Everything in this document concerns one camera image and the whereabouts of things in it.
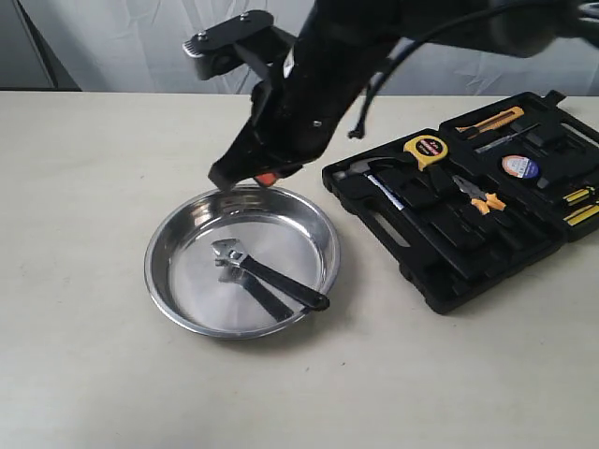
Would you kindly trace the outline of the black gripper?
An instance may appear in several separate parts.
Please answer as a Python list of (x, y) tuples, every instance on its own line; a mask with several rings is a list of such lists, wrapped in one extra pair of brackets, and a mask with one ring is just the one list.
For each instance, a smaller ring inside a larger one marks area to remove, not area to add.
[(263, 84), (250, 118), (213, 163), (210, 181), (221, 190), (249, 179), (272, 187), (318, 159), (398, 41), (388, 29), (302, 31), (289, 53), (290, 72)]

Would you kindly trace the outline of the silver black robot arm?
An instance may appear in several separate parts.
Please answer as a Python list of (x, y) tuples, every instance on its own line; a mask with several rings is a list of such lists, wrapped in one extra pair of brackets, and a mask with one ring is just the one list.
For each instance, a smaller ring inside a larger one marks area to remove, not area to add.
[(319, 158), (358, 97), (370, 105), (427, 43), (526, 58), (559, 37), (598, 40), (594, 1), (317, 1), (296, 35), (251, 10), (195, 37), (210, 74), (239, 65), (259, 81), (251, 113), (209, 172), (228, 190), (269, 185)]

